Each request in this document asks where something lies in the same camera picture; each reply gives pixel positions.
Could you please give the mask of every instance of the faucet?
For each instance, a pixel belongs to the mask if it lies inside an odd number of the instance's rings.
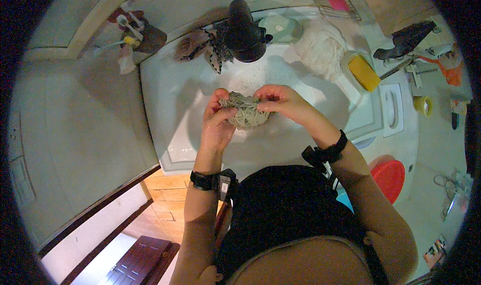
[[[273,37],[266,35],[266,29],[254,23],[245,0],[234,0],[230,3],[228,25],[225,44],[236,59],[249,63],[264,55],[267,43]]]

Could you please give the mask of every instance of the red lid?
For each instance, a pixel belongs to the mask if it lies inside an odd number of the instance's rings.
[[[378,164],[371,171],[371,175],[389,202],[393,204],[403,189],[404,165],[397,160]]]

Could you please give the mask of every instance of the toothbrush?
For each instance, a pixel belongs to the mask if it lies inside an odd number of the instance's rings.
[[[142,34],[139,33],[138,30],[136,30],[135,28],[133,28],[133,27],[129,24],[129,21],[127,20],[127,17],[125,17],[124,15],[118,15],[118,16],[117,16],[117,23],[118,23],[120,26],[128,27],[128,28],[132,31],[132,33],[137,37],[137,39],[139,39],[140,41],[143,41],[144,36],[142,36]]]
[[[139,19],[137,19],[137,17],[132,13],[132,7],[130,6],[130,1],[127,0],[126,2],[122,2],[122,4],[120,5],[120,8],[124,10],[124,12],[127,12],[129,13],[130,17],[135,21],[135,23],[137,23],[137,25],[139,26],[139,31],[143,30],[144,29],[144,22],[143,21],[140,21]]]
[[[122,44],[122,43],[124,43],[124,41],[118,41],[118,42],[109,44],[109,45],[104,46],[104,47],[95,48],[95,49],[93,50],[93,54],[94,54],[95,56],[96,56],[96,55],[99,55],[99,53],[101,53],[104,49],[109,48],[109,47],[112,47],[112,46],[115,46],[115,45],[119,45],[119,44]]]
[[[104,49],[106,48],[109,48],[109,47],[112,47],[112,46],[115,46],[115,45],[119,45],[119,44],[129,44],[129,45],[132,45],[134,43],[132,43],[132,40],[133,38],[129,37],[129,36],[126,36],[122,41],[118,41],[118,42],[115,42],[115,43],[112,43],[112,44],[109,44],[107,46],[104,46],[104,47],[99,47],[99,48],[95,48],[93,50],[93,54],[95,56],[99,55]]]

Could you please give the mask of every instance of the green soap dish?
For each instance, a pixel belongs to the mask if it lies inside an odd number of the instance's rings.
[[[296,19],[280,15],[263,18],[259,21],[259,26],[267,29],[266,34],[274,37],[271,43],[277,44],[295,43],[304,33],[302,25]]]

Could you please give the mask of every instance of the bathroom sink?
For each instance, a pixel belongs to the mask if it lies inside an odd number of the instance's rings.
[[[319,17],[311,7],[296,10],[299,16],[290,17]],[[267,16],[275,11],[285,9],[256,12],[253,16],[256,19],[256,15]],[[175,62],[172,54],[179,40],[181,38],[167,44],[141,64],[147,118],[165,174],[185,174],[192,170],[200,144],[203,111],[212,92],[219,87],[247,96],[264,84],[288,85],[342,128],[353,142],[382,131],[378,90],[361,95],[343,76],[335,84],[316,77],[301,64],[290,45],[269,45],[256,62],[234,60],[233,64],[223,65],[218,75],[203,56],[190,62]],[[362,50],[364,47],[349,48]],[[268,165],[306,164],[301,153],[308,145],[314,145],[314,141],[303,127],[280,114],[272,114],[264,125],[235,131],[225,149],[223,165],[243,179]]]

